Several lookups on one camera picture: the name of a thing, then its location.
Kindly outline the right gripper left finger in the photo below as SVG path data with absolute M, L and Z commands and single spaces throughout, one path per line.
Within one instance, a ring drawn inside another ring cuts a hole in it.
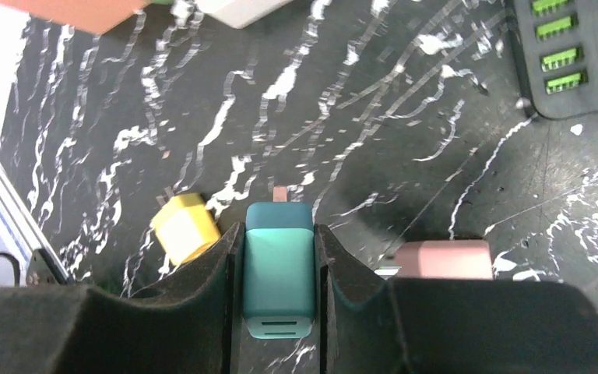
M 244 225 L 120 298 L 93 285 L 0 288 L 0 373 L 234 373 Z

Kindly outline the black power strip with USB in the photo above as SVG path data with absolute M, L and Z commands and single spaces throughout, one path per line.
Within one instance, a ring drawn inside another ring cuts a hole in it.
M 598 113 L 598 1 L 508 1 L 522 92 L 538 114 Z

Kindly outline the teal plug adapter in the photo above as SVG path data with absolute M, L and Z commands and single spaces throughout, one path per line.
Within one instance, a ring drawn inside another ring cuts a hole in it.
M 247 210 L 243 318 L 256 339 L 299 339 L 315 320 L 316 275 L 311 208 L 257 202 Z

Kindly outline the white power strip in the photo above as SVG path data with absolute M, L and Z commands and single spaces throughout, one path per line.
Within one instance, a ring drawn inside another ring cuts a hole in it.
M 195 0 L 206 15 L 234 29 L 242 29 L 290 3 L 291 0 Z

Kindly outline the yellow plug adapter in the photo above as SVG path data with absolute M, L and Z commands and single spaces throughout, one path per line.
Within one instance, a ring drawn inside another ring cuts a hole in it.
M 151 228 L 175 266 L 200 257 L 221 238 L 212 214 L 198 193 L 172 196 L 151 220 Z

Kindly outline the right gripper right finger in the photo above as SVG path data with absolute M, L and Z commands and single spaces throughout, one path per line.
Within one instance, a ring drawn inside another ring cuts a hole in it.
M 598 373 L 598 312 L 554 282 L 383 279 L 315 226 L 322 373 Z

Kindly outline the pink plug adapter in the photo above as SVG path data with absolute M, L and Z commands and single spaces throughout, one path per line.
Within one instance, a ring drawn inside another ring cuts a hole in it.
M 395 253 L 398 277 L 490 280 L 490 246 L 484 240 L 407 242 Z

